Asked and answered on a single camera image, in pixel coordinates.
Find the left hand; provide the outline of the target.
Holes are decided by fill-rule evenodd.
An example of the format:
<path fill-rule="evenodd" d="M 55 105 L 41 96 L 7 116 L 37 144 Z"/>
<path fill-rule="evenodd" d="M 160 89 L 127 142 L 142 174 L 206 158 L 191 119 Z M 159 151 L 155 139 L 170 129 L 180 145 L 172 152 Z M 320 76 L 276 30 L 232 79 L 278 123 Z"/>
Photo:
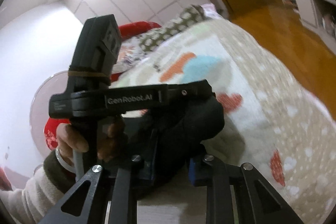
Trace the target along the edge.
<path fill-rule="evenodd" d="M 99 160 L 109 162 L 119 153 L 121 147 L 126 143 L 124 134 L 125 124 L 123 120 L 110 124 L 107 133 L 97 143 L 97 157 Z M 74 166 L 73 151 L 85 153 L 89 151 L 89 144 L 70 124 L 61 123 L 56 129 L 59 155 L 62 159 Z"/>

